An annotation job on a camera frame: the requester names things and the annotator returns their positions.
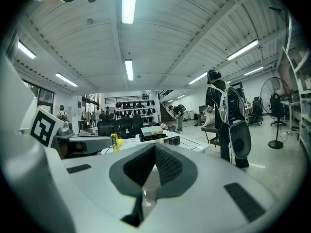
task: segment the staircase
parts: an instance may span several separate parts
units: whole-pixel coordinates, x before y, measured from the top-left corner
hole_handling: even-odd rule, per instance
[[[172,121],[174,119],[174,113],[169,110],[167,102],[160,102],[161,119],[163,122]]]

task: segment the standing fan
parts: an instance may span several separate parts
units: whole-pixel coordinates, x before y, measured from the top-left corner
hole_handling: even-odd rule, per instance
[[[268,146],[273,149],[280,149],[283,147],[283,143],[277,140],[279,123],[285,125],[285,123],[280,120],[280,118],[285,115],[284,105],[281,103],[281,98],[284,99],[289,96],[290,89],[284,80],[280,78],[269,78],[261,88],[260,97],[262,99],[264,110],[277,117],[277,121],[272,123],[277,124],[276,139],[268,143]]]

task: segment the black rubber pad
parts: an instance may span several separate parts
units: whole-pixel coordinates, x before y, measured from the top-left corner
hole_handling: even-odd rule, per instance
[[[89,168],[91,168],[91,166],[89,164],[83,164],[80,166],[69,167],[69,168],[67,168],[67,171],[69,174],[72,174],[72,173],[80,172],[80,171],[83,171],[83,170],[86,170]]]
[[[249,222],[254,221],[265,213],[265,210],[240,184],[227,184],[224,188]]]

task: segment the yellow bottle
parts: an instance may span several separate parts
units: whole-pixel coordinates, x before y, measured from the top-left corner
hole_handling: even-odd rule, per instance
[[[112,133],[110,135],[110,138],[112,139],[112,151],[117,152],[120,150],[119,148],[119,138],[117,133]]]

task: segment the yellow object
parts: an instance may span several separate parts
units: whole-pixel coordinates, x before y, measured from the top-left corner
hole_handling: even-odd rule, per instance
[[[119,151],[120,148],[119,148],[118,134],[113,133],[110,135],[110,138],[112,139],[112,151],[114,151],[114,152]]]
[[[123,139],[119,139],[119,146],[123,144]]]

